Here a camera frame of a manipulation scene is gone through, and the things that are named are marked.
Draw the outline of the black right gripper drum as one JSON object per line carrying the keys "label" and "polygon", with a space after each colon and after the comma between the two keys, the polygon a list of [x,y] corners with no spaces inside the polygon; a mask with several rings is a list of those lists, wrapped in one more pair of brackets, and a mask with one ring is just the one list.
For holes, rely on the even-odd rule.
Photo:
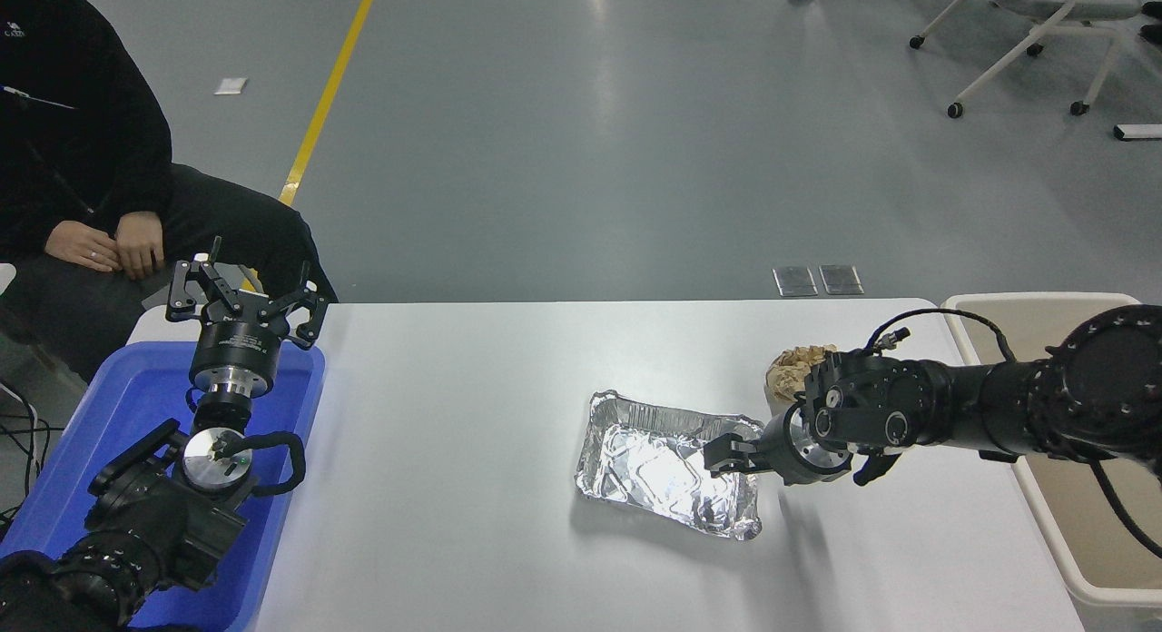
{"label": "black right gripper drum", "polygon": [[776,472],[784,486],[803,484],[802,453],[792,440],[792,431],[797,430],[799,414],[799,410],[775,414],[763,428],[763,435],[759,441],[763,462],[768,465],[770,471]]}

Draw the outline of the seated person's right hand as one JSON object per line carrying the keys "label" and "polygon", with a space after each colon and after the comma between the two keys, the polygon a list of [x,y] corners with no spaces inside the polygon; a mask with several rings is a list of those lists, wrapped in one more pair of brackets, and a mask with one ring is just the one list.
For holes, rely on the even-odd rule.
{"label": "seated person's right hand", "polygon": [[122,270],[116,242],[112,235],[76,220],[63,220],[46,235],[43,251],[64,263],[73,263],[96,272]]}

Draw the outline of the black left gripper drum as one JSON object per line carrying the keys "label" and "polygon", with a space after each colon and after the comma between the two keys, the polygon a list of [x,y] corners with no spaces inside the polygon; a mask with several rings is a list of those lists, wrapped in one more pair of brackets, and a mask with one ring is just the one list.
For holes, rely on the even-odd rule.
{"label": "black left gripper drum", "polygon": [[211,369],[241,367],[261,379],[274,379],[280,347],[286,338],[285,321],[211,319],[206,313],[192,356],[191,379],[207,379]]}

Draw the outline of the seated person's left hand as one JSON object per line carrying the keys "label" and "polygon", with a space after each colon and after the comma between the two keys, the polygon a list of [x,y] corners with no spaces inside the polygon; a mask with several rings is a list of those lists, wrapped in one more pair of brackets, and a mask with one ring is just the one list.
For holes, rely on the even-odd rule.
{"label": "seated person's left hand", "polygon": [[141,281],[166,267],[163,252],[162,217],[156,211],[128,211],[121,215],[113,242],[122,272]]}

